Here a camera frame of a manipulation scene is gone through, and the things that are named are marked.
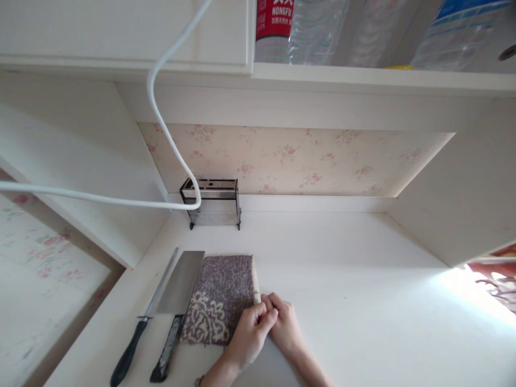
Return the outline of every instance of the kitchen counter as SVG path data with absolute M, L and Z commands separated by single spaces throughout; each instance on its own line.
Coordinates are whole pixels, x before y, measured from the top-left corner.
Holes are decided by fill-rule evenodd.
M 244 212 L 233 226 L 189 230 L 174 212 L 126 270 L 46 387 L 105 386 L 176 246 L 253 254 L 260 291 L 296 308 L 305 339 L 338 386 L 513 386 L 516 316 L 426 251 L 385 214 Z M 173 316 L 157 315 L 120 385 L 148 380 Z M 221 347 L 178 346 L 163 386 L 193 386 Z M 292 386 L 267 339 L 235 386 Z

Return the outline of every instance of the kitchen knife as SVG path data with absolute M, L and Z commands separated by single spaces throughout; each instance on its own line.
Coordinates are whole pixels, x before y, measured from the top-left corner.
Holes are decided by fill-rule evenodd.
M 131 339 L 131 342 L 127 346 L 126 350 L 124 351 L 122 357 L 118 361 L 118 364 L 113 371 L 113 375 L 111 375 L 111 387 L 118 386 L 124 379 L 125 375 L 127 374 L 127 371 L 129 370 L 129 366 L 133 361 L 134 352 L 136 351 L 136 346 L 138 345 L 138 340 L 140 340 L 141 334 L 144 332 L 145 327 L 147 326 L 147 322 L 149 321 L 149 319 L 152 318 L 152 308 L 156 303 L 158 296 L 160 295 L 160 291 L 163 286 L 163 283 L 165 282 L 165 278 L 167 277 L 167 274 L 170 271 L 172 264 L 174 263 L 174 258 L 177 256 L 178 251 L 179 248 L 176 247 L 174 253 L 172 254 L 172 258 L 170 258 L 170 261 L 168 262 L 168 265 L 163 273 L 163 276 L 161 277 L 160 283 L 158 284 L 156 291 L 152 296 L 152 299 L 150 299 L 150 303 L 147 307 L 147 310 L 145 311 L 145 314 L 143 316 L 138 317 L 141 318 L 141 321 L 139 321 L 136 325 L 136 330 L 134 331 L 133 338 Z
M 187 312 L 203 258 L 204 252 L 183 252 L 163 291 L 156 312 L 173 313 L 175 316 L 160 359 L 150 376 L 151 383 L 162 383 L 167 378 L 170 359 L 179 340 L 184 315 Z

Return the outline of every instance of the brown carpet piece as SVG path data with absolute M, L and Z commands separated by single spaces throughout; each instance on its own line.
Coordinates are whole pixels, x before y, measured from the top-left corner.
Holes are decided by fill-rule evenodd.
M 259 302 L 252 255 L 206 257 L 193 288 L 181 342 L 228 345 L 242 311 Z

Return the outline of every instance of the plastic water bottle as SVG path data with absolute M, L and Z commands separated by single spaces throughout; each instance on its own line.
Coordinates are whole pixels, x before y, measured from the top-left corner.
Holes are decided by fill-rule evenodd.
M 255 62 L 288 63 L 294 0 L 258 0 Z
M 411 62 L 414 69 L 459 71 L 473 58 L 510 0 L 445 0 Z
M 292 65 L 330 65 L 349 0 L 296 0 L 289 39 Z
M 378 67 L 406 0 L 367 0 L 347 66 Z

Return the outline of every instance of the knife handle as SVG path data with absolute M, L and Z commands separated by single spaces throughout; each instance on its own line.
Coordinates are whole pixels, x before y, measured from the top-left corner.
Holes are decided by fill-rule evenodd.
M 134 352 L 136 351 L 136 346 L 138 345 L 138 340 L 140 340 L 141 334 L 144 332 L 145 327 L 147 326 L 147 319 L 139 321 L 136 325 L 136 329 L 134 330 L 133 338 L 131 342 L 127 346 L 124 354 L 118 361 L 117 366 L 113 371 L 113 375 L 111 375 L 111 387 L 117 387 L 122 380 L 124 380 L 127 371 L 129 370 L 129 366 L 133 361 Z
M 177 314 L 174 316 L 172 321 L 172 327 L 168 332 L 167 341 L 161 352 L 160 359 L 157 361 L 156 367 L 152 370 L 150 375 L 151 383 L 163 383 L 168 376 L 168 367 L 170 365 L 170 358 L 174 353 L 177 342 L 179 341 L 179 335 L 181 327 L 183 326 L 184 314 Z

